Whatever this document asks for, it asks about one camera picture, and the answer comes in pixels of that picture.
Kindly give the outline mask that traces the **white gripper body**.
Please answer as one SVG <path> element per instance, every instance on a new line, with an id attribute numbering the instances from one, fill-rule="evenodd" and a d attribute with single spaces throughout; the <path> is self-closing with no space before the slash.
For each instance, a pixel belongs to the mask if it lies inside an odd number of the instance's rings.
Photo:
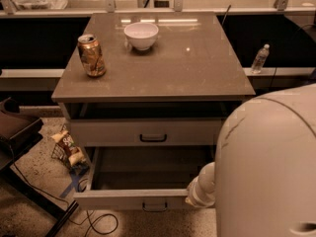
<path id="1" fill-rule="evenodd" d="M 188 195 L 193 207 L 211 207 L 215 205 L 214 181 L 200 183 L 195 177 L 187 186 Z"/>

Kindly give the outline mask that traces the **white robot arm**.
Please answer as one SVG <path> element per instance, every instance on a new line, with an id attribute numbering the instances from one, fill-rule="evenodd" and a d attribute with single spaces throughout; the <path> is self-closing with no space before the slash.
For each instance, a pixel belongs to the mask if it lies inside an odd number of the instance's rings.
<path id="1" fill-rule="evenodd" d="M 186 203 L 215 207 L 218 237 L 316 237 L 316 85 L 238 107 Z"/>

